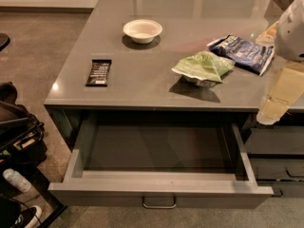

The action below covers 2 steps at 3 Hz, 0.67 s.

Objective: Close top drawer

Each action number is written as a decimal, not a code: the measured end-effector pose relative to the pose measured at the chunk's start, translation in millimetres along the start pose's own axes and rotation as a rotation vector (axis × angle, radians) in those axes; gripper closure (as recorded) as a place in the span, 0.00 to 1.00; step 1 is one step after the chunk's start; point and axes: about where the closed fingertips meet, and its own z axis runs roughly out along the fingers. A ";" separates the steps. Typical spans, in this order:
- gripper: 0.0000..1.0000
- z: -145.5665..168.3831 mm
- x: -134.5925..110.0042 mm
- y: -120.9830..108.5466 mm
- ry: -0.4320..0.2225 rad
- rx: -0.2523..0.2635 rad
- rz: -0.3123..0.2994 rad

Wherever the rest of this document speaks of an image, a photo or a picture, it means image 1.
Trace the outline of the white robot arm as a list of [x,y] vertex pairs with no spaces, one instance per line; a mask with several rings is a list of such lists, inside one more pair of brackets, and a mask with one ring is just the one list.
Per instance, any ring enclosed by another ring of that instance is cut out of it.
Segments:
[[304,0],[294,0],[256,42],[274,46],[275,54],[286,60],[271,89],[262,98],[256,115],[260,124],[272,125],[304,93]]

